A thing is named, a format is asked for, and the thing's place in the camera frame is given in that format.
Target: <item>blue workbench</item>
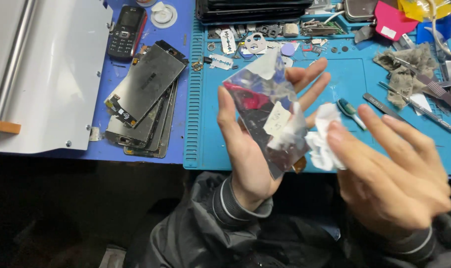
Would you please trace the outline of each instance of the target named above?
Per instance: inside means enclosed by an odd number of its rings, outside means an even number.
[[[124,4],[137,5],[135,0],[107,0],[108,4],[113,8],[113,21],[118,19],[121,7]],[[178,11],[176,23],[167,29],[158,29],[152,25],[148,18],[144,27],[142,39],[139,41],[138,49],[144,45],[153,45],[158,40],[164,40],[171,46],[175,47],[182,54],[189,55],[190,35],[193,25],[194,16],[193,0],[168,0],[165,3],[172,4]],[[148,15],[151,14],[151,8],[146,9]],[[184,45],[184,34],[187,40]],[[106,106],[103,101],[118,86],[122,79],[127,75],[129,64],[113,62],[106,54],[106,47],[98,48],[105,50],[105,60],[103,64],[100,88],[96,100],[95,113],[93,116],[92,126],[99,127],[100,132],[104,133],[108,127],[110,115],[106,112]],[[110,160],[110,161],[127,161],[127,162],[153,162],[153,163],[170,163],[181,164],[182,153],[184,151],[184,128],[186,119],[186,99],[187,99],[187,77],[189,68],[186,68],[179,78],[177,89],[176,104],[174,108],[173,125],[171,128],[171,137],[169,139],[169,147],[166,157],[147,158],[140,156],[125,155],[123,146],[113,144],[107,139],[97,142],[90,142],[86,151],[58,149],[50,152],[38,154],[46,157],[60,158],[77,158],[90,160]]]

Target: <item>lg cell phone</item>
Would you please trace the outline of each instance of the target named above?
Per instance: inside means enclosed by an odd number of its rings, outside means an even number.
[[[115,60],[129,61],[138,47],[147,20],[147,13],[141,7],[124,6],[114,26],[108,55]]]

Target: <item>toothbrush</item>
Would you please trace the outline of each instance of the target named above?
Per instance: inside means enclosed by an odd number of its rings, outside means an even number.
[[[356,109],[347,100],[341,98],[336,102],[336,105],[345,115],[351,117],[363,130],[368,130],[363,121],[361,121],[356,114]]]

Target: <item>white tissue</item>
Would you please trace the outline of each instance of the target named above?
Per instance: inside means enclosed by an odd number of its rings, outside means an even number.
[[[346,169],[336,155],[331,151],[326,140],[328,127],[332,121],[341,123],[341,114],[334,103],[326,103],[318,107],[315,126],[318,131],[309,131],[305,137],[306,143],[312,149],[310,158],[316,168],[330,171],[333,169]]]

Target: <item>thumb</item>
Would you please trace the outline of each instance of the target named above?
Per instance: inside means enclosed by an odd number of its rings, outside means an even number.
[[[232,96],[223,86],[219,86],[217,96],[219,100],[217,124],[221,129],[225,143],[229,144],[231,141],[240,138],[242,131],[235,120],[235,104]]]

